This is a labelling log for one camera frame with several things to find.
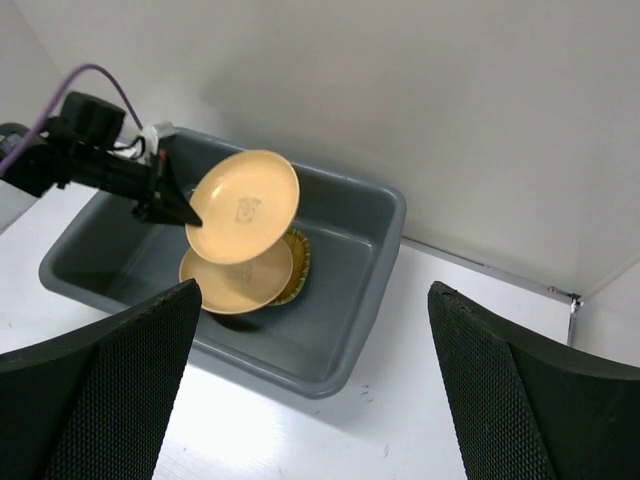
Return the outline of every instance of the printed logo on plate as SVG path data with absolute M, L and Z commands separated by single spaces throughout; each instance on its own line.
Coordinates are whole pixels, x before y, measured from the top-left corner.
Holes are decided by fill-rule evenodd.
M 227 271 L 227 278 L 229 278 L 229 280 L 237 280 L 243 283 L 249 283 L 251 281 L 252 272 L 253 266 L 251 265 L 251 263 L 243 263 L 241 265 L 230 267 Z
M 238 210 L 236 211 L 236 223 L 248 225 L 258 213 L 258 207 L 262 201 L 255 197 L 244 197 L 238 200 Z

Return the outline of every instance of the stacked plates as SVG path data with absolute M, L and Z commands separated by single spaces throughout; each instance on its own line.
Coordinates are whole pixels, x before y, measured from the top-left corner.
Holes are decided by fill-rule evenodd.
M 237 153 L 204 176 L 190 200 L 203 226 L 187 225 L 191 248 L 180 264 L 180 280 L 198 282 L 202 308 L 239 314 L 299 293 L 309 243 L 287 231 L 299 201 L 295 170 L 274 152 Z

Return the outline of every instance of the plate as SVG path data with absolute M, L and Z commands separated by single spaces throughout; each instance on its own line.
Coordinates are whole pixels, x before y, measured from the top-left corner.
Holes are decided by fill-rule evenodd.
M 300 201 L 298 177 L 281 155 L 246 150 L 212 168 L 190 204 L 202 227 L 186 226 L 191 248 L 220 265 L 246 262 L 287 231 Z
M 285 288 L 293 271 L 291 249 L 278 240 L 262 255 L 237 265 L 207 262 L 193 249 L 180 263 L 180 281 L 193 278 L 202 291 L 202 308 L 234 315 L 267 305 Z

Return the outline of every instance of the black mesh panel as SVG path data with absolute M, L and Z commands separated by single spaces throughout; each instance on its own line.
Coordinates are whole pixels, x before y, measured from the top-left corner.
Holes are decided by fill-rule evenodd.
M 509 345 L 468 321 L 473 313 L 436 286 L 429 317 L 467 475 L 555 478 Z
M 98 344 L 46 479 L 151 478 L 199 310 L 195 284 L 168 292 Z

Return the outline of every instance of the cable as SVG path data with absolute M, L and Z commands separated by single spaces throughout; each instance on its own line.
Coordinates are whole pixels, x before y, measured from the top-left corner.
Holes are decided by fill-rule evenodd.
M 55 91 L 55 93 L 51 97 L 51 100 L 49 100 L 49 104 L 45 107 L 45 109 L 40 114 L 40 116 L 38 117 L 36 122 L 33 124 L 31 129 L 24 136 L 20 144 L 16 148 L 14 148 L 11 151 L 11 153 L 7 155 L 0 162 L 0 176 L 2 176 L 4 172 L 6 172 L 9 169 L 9 167 L 11 167 L 11 165 L 13 165 L 15 161 L 18 160 L 18 158 L 20 158 L 20 155 L 22 155 L 22 153 L 33 141 L 33 139 L 36 138 L 36 136 L 40 133 L 45 123 L 47 122 L 49 115 L 53 113 L 54 109 L 62 99 L 62 96 L 68 90 L 69 86 L 80 74 L 82 74 L 83 72 L 86 72 L 87 70 L 97 70 L 98 72 L 102 73 L 105 77 L 107 77 L 109 81 L 111 81 L 113 86 L 116 88 L 116 90 L 120 94 L 120 97 L 122 97 L 122 100 L 124 101 L 125 105 L 127 106 L 127 109 L 129 110 L 129 113 L 131 114 L 133 121 L 136 123 L 137 127 L 140 130 L 142 130 L 142 122 L 140 121 L 140 118 L 138 117 L 135 110 L 133 109 L 133 106 L 131 105 L 131 102 L 127 98 L 127 95 L 124 93 L 124 90 L 122 90 L 122 87 L 120 86 L 118 81 L 113 77 L 113 75 L 111 75 L 105 68 L 101 67 L 100 65 L 96 65 L 94 63 L 85 63 L 83 65 L 76 67 L 69 73 L 69 75 L 67 75 L 67 77 L 62 81 L 58 89 Z

